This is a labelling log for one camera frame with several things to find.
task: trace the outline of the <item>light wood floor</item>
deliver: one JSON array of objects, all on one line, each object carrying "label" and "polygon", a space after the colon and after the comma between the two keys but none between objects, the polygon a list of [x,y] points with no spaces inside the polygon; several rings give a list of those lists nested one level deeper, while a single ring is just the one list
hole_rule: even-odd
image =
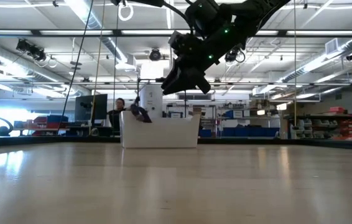
[{"label": "light wood floor", "polygon": [[0,148],[0,223],[352,224],[352,150]]}]

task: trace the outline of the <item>person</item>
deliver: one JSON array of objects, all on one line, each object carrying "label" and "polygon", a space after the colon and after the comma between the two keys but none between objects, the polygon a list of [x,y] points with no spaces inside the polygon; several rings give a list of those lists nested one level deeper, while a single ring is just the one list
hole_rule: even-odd
[{"label": "person", "polygon": [[111,126],[113,127],[113,131],[118,133],[119,128],[119,114],[125,110],[125,101],[122,98],[118,98],[115,101],[115,110],[111,110],[108,112],[109,122],[111,122]]}]

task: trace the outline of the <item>computer monitor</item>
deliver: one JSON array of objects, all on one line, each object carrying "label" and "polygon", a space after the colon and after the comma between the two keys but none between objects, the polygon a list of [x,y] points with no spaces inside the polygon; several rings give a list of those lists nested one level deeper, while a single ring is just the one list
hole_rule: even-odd
[{"label": "computer monitor", "polygon": [[[75,121],[89,121],[94,96],[80,96],[75,99]],[[107,119],[107,94],[96,95],[95,119]]]}]

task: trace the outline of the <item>white cylinder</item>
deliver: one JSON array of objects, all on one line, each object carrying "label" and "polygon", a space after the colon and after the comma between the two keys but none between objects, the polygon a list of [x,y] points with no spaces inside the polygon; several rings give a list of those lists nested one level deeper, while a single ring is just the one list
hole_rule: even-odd
[{"label": "white cylinder", "polygon": [[140,91],[140,106],[150,118],[162,117],[162,89],[160,85],[146,85]]}]

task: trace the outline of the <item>wall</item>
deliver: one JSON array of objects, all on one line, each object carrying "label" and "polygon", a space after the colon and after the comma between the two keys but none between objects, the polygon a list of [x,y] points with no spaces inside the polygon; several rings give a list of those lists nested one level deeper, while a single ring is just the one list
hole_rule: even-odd
[{"label": "wall", "polygon": [[315,114],[315,113],[324,113],[330,110],[331,107],[340,106],[349,113],[352,114],[352,91],[348,91],[347,88],[343,89],[342,99],[336,100],[335,93],[326,95],[323,97],[321,103],[314,103],[314,104],[304,104],[304,107],[301,108],[298,105],[298,114]]}]

